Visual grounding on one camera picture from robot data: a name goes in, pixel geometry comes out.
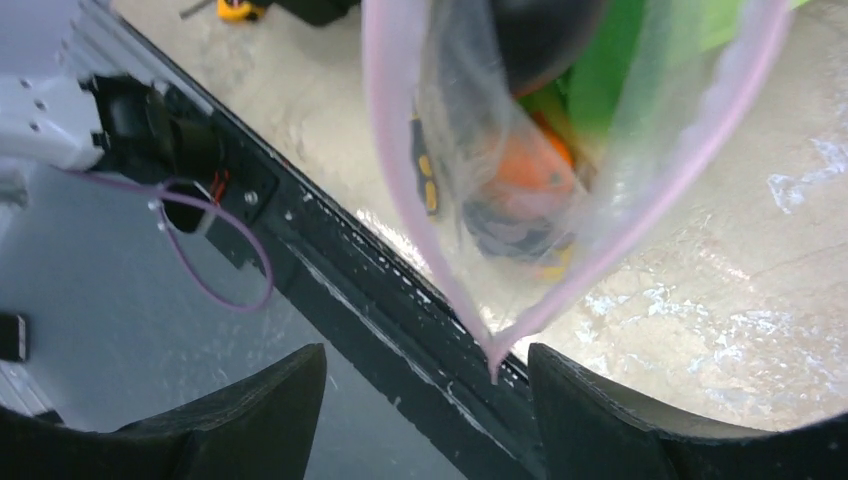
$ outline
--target screw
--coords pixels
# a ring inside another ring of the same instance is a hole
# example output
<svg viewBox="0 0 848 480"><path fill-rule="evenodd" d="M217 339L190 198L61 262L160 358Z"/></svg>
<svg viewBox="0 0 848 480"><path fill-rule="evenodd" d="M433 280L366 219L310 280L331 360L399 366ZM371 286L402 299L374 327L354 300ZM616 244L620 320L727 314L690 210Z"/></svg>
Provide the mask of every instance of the screw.
<svg viewBox="0 0 848 480"><path fill-rule="evenodd" d="M248 205L256 205L259 201L259 194L251 190L244 194L244 201L247 202Z"/></svg>

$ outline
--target wire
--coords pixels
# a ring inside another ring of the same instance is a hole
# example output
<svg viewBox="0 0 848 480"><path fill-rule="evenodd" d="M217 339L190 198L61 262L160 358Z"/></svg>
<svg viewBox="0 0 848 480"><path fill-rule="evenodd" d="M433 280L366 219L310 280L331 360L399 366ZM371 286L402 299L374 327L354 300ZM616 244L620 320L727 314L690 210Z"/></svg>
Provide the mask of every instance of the wire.
<svg viewBox="0 0 848 480"><path fill-rule="evenodd" d="M83 180L96 183L98 185L112 187L118 190L123 190L125 192L134 193L136 195L143 195L159 200L157 204L151 204L151 209L155 210L159 216L159 224L161 226L160 228L162 228L162 230L165 232L165 235L168 237L169 243L174 248L174 252L177 255L177 259L180 261L180 263L182 263L186 271L188 271L191 279L194 280L200 290L205 293L206 296L211 298L215 303L237 313L251 313L263 308L271 299L271 295L274 293L274 273L271 268L271 260L268 258L268 252L259 242L259 239L256 237L256 235L254 235L253 232L251 232L250 229L247 227L247 225L245 225L241 220L239 220L234 215L217 205L213 205L211 203L199 200L189 195L183 195L181 193L167 191L168 187L170 187L171 185L180 183L178 180L168 180L162 183L157 188L136 185L119 180L112 180L109 178L89 173L73 172L67 170L62 171L71 176L81 178ZM197 270L195 270L191 262L189 262L183 249L180 248L179 242L177 242L177 238L174 235L174 231L170 226L170 222L168 221L167 216L165 215L164 205L162 205L162 201L165 200L170 202L181 203L190 207L199 208L201 210L206 211L207 213L211 213L216 217L219 217L221 220L230 224L233 228L238 230L238 232L242 234L242 236L244 236L245 240L250 243L250 246L253 247L253 249L256 251L256 254L259 256L259 262L262 265L262 273L265 274L265 290L262 292L262 296L260 297L259 301L248 305L239 305L232 303L221 295L217 294L209 285L206 284L206 282L203 281L200 274L197 272Z"/></svg>

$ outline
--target scratched surface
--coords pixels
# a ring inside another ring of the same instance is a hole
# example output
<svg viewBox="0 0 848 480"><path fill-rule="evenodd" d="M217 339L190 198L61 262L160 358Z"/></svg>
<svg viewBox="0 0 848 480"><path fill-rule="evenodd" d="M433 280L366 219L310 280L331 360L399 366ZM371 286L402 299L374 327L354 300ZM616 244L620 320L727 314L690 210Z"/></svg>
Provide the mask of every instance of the scratched surface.
<svg viewBox="0 0 848 480"><path fill-rule="evenodd" d="M117 11L399 254L423 268L377 171L358 15L227 26L186 0ZM782 430L848 406L848 5L799 15L757 107L637 255L531 340L700 414ZM498 291L512 288L501 286ZM492 295L483 311L504 312Z"/></svg>

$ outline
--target transparent plastic bag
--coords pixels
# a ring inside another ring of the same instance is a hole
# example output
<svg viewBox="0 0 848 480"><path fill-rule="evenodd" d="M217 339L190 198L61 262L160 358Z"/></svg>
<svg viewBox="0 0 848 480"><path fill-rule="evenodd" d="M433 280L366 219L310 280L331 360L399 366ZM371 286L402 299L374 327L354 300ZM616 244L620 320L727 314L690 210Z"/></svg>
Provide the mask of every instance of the transparent plastic bag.
<svg viewBox="0 0 848 480"><path fill-rule="evenodd" d="M385 181L493 379L518 340L637 246L753 103L791 2L749 0L735 39L705 52L708 2L644 1L615 113L602 128L575 128L569 152L510 95L488 0L363 2L366 96ZM413 112L444 187L438 222L415 188ZM581 162L596 171L591 183L577 175Z"/></svg>

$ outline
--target purple cable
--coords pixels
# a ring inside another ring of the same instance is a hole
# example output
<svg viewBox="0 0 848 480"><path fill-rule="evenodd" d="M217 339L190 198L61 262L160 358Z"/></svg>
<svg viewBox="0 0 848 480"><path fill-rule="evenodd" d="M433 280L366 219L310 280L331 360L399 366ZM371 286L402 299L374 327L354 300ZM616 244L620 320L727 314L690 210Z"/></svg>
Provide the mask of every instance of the purple cable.
<svg viewBox="0 0 848 480"><path fill-rule="evenodd" d="M215 291L209 287L206 282L204 282L200 278L200 274L194 269L191 265L191 262L186 258L185 252L180 248L179 242L177 242L177 238L174 236L174 232L171 227L169 227L169 221L165 216L165 208L163 205L159 205L156 208L157 213L159 215L159 221L165 225L164 232L168 236L168 241L171 243L171 246L174 248L174 252L177 254L177 258L180 260L180 263L183 264L183 267L188 271L189 276L194 280L197 286L200 288L203 293L205 293L209 298L211 298L215 303L223 306L224 308L230 309L234 312L238 313L250 313L255 312L262 307L264 307L268 301L271 299L271 295L274 292L274 273L271 269L271 260L268 258L268 253L265 251L265 248L262 247L262 244L259 242L259 239L256 238L256 235L250 231L250 229L241 222L238 218L236 218L231 213L226 210L218 207L217 205L213 205L208 202L204 202L203 200L199 200L197 198L191 197L189 195L183 195L181 193L169 192L166 189L171 185L179 183L177 180L168 180L163 183L159 188L156 187L146 187L142 185L135 185L132 183L126 183L118 180L112 180L100 176L95 176L93 174L82 173L82 172L71 172L63 170L64 172L77 177L83 180L87 180L92 183L97 183L99 185L104 185L107 187L116 188L119 190L124 190L126 192L134 193L136 195L144 195L152 198L156 198L158 200L167 200L170 202L182 203L184 205L188 205L190 207L199 208L206 212L212 213L213 215L220 217L222 220L232 225L233 228L239 231L244 238L250 243L250 246L256 250L256 254L259 256L259 262L262 264L262 271L265 274L265 278L267 280L265 285L265 291L262 293L262 297L258 302L249 304L249 305L237 305L234 304L222 296L215 293Z"/></svg>

